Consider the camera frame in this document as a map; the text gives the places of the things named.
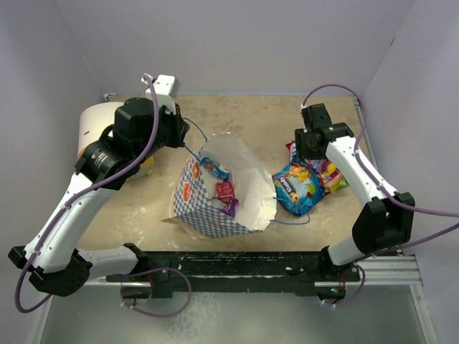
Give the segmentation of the checkered paper bag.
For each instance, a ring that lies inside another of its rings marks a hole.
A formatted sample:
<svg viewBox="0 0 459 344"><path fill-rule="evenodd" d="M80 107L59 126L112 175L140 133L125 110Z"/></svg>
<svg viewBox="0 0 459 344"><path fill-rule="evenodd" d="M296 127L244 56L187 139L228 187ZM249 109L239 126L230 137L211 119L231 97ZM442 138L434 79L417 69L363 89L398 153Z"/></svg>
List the checkered paper bag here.
<svg viewBox="0 0 459 344"><path fill-rule="evenodd" d="M272 176L240 136L216 133L189 153L166 222L210 239L263 232L277 222Z"/></svg>

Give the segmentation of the green Fox's candy bag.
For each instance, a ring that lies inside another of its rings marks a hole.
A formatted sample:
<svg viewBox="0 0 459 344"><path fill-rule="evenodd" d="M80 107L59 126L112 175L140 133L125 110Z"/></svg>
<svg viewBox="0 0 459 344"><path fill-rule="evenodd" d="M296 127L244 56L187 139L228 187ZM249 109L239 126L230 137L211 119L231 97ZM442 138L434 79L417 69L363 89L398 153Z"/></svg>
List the green Fox's candy bag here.
<svg viewBox="0 0 459 344"><path fill-rule="evenodd" d="M342 188L347 188L347 187L349 187L349 183L347 182L345 177L341 174L331 180L330 185L329 185L329 191L334 194L338 190Z"/></svg>

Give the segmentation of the small blue candy packet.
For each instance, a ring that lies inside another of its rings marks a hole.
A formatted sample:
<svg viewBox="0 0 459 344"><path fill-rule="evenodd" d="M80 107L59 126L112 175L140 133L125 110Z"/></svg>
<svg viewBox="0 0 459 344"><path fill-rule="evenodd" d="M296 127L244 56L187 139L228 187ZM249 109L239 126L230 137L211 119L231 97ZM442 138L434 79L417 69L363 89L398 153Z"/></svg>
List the small blue candy packet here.
<svg viewBox="0 0 459 344"><path fill-rule="evenodd" d="M201 166L203 166L211 175L213 175L215 178L218 178L219 180L223 181L223 182L226 182L229 177L230 177L230 173L227 172L226 170L224 170L223 168L221 168L219 166L219 164L217 164L216 162L214 162L212 159L210 158L202 158L200 160L200 164Z"/></svg>

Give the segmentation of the blue Slendy snack bag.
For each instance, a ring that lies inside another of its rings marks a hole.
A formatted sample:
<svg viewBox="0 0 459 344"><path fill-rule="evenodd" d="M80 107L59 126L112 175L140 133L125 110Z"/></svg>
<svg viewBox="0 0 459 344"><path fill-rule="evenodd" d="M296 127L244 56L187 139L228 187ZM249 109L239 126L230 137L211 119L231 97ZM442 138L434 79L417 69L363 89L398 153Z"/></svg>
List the blue Slendy snack bag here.
<svg viewBox="0 0 459 344"><path fill-rule="evenodd" d="M306 215L325 196L316 172L306 163L290 163L272 175L276 199L297 217Z"/></svg>

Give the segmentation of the purple snack packet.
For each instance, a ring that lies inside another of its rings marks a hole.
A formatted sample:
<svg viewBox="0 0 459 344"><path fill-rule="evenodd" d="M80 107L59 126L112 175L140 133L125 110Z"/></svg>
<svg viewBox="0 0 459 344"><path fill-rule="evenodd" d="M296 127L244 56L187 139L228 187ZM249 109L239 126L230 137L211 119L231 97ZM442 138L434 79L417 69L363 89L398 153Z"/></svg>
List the purple snack packet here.
<svg viewBox="0 0 459 344"><path fill-rule="evenodd" d="M221 209L221 212L230 216L231 218L235 218L238 205L239 205L238 199L232 198L231 201L224 208Z"/></svg>

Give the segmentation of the pink chips bag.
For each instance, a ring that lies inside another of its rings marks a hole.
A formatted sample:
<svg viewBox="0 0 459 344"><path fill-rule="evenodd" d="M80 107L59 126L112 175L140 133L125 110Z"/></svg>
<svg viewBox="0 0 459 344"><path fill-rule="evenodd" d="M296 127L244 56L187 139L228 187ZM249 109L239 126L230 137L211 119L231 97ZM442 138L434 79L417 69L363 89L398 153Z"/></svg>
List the pink chips bag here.
<svg viewBox="0 0 459 344"><path fill-rule="evenodd" d="M292 153L295 151L295 141L286 144L286 148Z"/></svg>

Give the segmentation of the purple Fox's berries bag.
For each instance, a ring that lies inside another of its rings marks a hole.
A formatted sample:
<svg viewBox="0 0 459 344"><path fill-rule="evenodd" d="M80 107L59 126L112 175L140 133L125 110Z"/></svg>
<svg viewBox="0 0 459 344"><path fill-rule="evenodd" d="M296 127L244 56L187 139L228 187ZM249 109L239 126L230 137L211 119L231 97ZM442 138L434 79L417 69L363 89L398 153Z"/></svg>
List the purple Fox's berries bag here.
<svg viewBox="0 0 459 344"><path fill-rule="evenodd" d="M322 171L322 167L330 162L329 160L308 160L308 159L300 159L298 157L298 154L296 152L296 145L295 145L295 151L292 153L289 151L289 161L290 163L304 163L308 166L310 166L317 174L319 174Z"/></svg>

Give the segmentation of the orange Fox's candy bag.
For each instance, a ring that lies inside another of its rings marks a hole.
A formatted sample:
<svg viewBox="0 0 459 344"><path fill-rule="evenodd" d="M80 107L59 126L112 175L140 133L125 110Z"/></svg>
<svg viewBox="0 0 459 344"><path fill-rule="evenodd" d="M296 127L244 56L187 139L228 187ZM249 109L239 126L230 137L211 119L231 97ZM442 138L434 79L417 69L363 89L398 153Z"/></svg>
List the orange Fox's candy bag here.
<svg viewBox="0 0 459 344"><path fill-rule="evenodd" d="M328 162L322 167L322 171L319 173L319 176L321 178L321 183L327 193L330 193L329 185L331 180L341 174L342 172L340 172L340 170L332 162Z"/></svg>

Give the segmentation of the small red candy packet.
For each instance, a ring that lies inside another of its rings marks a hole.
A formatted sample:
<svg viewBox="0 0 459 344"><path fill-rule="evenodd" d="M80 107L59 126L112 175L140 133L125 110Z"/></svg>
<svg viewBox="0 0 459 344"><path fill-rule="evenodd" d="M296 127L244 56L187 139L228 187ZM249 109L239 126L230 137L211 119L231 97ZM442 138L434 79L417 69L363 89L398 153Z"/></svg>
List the small red candy packet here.
<svg viewBox="0 0 459 344"><path fill-rule="evenodd" d="M215 199L218 199L224 204L228 204L235 197L235 192L232 184L229 181L219 182L215 185Z"/></svg>

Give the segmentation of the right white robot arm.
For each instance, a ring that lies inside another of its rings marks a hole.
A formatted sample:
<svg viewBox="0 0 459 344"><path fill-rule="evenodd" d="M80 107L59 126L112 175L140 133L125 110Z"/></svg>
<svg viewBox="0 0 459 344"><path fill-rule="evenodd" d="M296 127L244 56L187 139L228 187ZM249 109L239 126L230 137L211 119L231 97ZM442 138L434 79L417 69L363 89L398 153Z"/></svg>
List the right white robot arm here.
<svg viewBox="0 0 459 344"><path fill-rule="evenodd" d="M354 190L361 212L351 234L324 247L318 258L320 275L336 280L344 267L379 250L391 249L410 240L415 200L387 183L356 144L346 123L332 123L323 103L303 107L304 129L295 130L297 158L325 158L334 163Z"/></svg>

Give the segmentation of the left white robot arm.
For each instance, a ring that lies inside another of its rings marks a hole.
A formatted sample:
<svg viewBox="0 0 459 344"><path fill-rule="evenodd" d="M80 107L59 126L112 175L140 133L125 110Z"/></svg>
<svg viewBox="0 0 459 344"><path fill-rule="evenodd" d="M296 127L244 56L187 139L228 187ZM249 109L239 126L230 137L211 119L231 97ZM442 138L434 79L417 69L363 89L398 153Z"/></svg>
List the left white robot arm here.
<svg viewBox="0 0 459 344"><path fill-rule="evenodd" d="M99 210L145 160L164 146L183 146L189 125L179 106L170 96L157 100L132 97L115 109L113 123L85 147L44 228L28 245L9 252L36 290L66 297L98 277L124 274L139 281L146 276L147 256L134 244L98 251L76 246Z"/></svg>

